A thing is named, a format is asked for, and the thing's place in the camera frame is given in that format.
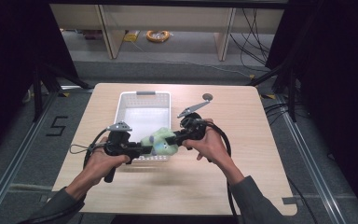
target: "gray floor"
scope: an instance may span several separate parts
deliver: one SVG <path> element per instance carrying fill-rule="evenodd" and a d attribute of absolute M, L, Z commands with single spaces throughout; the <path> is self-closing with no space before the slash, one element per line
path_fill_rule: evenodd
<path fill-rule="evenodd" d="M 241 65 L 241 52 L 230 41 L 227 58 L 217 60 L 213 34 L 172 32 L 165 43 L 150 43 L 141 32 L 135 45 L 124 43 L 115 60 L 110 60 L 101 39 L 85 40 L 73 31 L 62 33 L 75 62 L 80 77 L 95 84 L 103 81 L 142 82 L 142 83 L 193 83 L 218 85 L 244 85 L 250 75 L 256 77 L 263 72 L 253 71 Z M 234 35 L 243 40 L 241 35 Z M 273 35 L 261 35 L 261 41 L 270 46 Z M 258 49 L 249 50 L 262 57 Z M 261 64 L 243 55 L 243 62 L 252 68 L 265 70 Z M 271 94 L 270 87 L 274 77 L 258 86 L 260 94 Z M 71 83 L 62 80 L 62 85 Z M 68 97 L 58 97 L 49 110 L 41 131 L 33 142 L 27 158 L 16 175 L 5 199 L 0 205 L 0 223 L 15 223 L 28 217 L 44 200 L 54 184 L 67 148 L 75 134 L 90 93 L 71 93 Z M 275 105 L 276 100 L 261 99 L 263 106 Z M 32 125 L 33 102 L 24 104 L 18 118 L 10 124 L 7 138 L 0 145 L 0 177 L 19 148 L 22 139 Z M 304 106 L 296 107 L 297 125 L 305 137 L 310 151 L 316 160 L 327 186 L 333 192 L 338 206 L 347 223 L 358 223 L 358 201 L 344 176 L 334 161 L 326 156 L 328 148 L 319 135 L 317 128 L 307 114 Z M 60 125 L 66 126 L 61 137 L 48 137 L 47 133 L 55 117 L 67 116 Z M 296 142 L 280 113 L 268 114 L 271 130 L 279 149 L 283 167 L 296 184 L 309 204 L 319 223 L 334 223 L 326 212 L 323 201 L 315 188 Z M 300 200 L 299 193 L 292 188 L 298 199 L 298 212 L 289 217 L 293 223 L 314 223 L 310 211 Z M 81 223 L 110 223 L 113 215 L 86 214 Z M 77 223 L 79 215 L 71 223 Z"/>

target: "tabletop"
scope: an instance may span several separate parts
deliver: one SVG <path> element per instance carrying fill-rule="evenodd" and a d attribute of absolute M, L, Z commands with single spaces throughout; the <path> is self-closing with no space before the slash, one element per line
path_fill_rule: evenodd
<path fill-rule="evenodd" d="M 72 144 L 88 146 L 113 124 L 124 91 L 168 91 L 173 131 L 185 108 L 212 101 L 197 112 L 211 118 L 228 137 L 232 158 L 245 176 L 251 175 L 263 194 L 286 216 L 296 213 L 293 197 L 258 92 L 254 87 L 171 84 L 100 83 L 89 99 Z M 167 161 L 140 162 L 117 168 L 112 183 L 93 187 L 82 212 L 153 215 L 231 215 L 226 179 L 216 165 L 197 151 L 179 147 Z M 82 170 L 84 154 L 67 153 L 53 190 L 67 186 Z"/>

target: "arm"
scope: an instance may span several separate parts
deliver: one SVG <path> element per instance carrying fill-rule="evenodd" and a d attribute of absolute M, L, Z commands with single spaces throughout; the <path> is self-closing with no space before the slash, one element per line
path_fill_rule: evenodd
<path fill-rule="evenodd" d="M 53 218 L 54 223 L 68 222 L 84 206 L 87 192 L 99 184 L 113 167 L 129 160 L 128 156 L 112 157 L 106 155 L 102 148 L 94 149 L 86 167 L 72 183 L 61 189 L 45 206 L 22 223 L 47 223 L 46 220 L 49 218 Z"/>
<path fill-rule="evenodd" d="M 250 176 L 243 176 L 228 156 L 221 136 L 214 129 L 207 127 L 203 139 L 185 140 L 182 145 L 195 148 L 199 152 L 198 161 L 206 157 L 222 170 L 246 224 L 288 223 L 276 207 L 263 196 L 254 180 Z"/>

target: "white plastic basket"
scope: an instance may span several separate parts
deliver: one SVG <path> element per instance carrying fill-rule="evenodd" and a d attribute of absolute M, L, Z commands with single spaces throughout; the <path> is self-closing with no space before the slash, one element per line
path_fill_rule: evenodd
<path fill-rule="evenodd" d="M 167 91 L 124 91 L 120 94 L 115 123 L 125 121 L 131 128 L 130 142 L 139 142 L 158 129 L 171 128 L 171 94 Z M 165 161 L 169 157 L 143 158 Z"/>

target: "dark sleeve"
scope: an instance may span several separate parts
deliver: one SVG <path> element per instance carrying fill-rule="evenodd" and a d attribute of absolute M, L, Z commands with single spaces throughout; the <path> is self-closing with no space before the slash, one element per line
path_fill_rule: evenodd
<path fill-rule="evenodd" d="M 48 203 L 40 210 L 33 213 L 30 218 L 19 224 L 25 223 L 67 223 L 84 206 L 84 196 L 81 200 L 75 200 L 65 188 L 58 191 Z"/>
<path fill-rule="evenodd" d="M 230 187 L 246 224 L 289 223 L 269 199 L 263 196 L 251 176 Z"/>

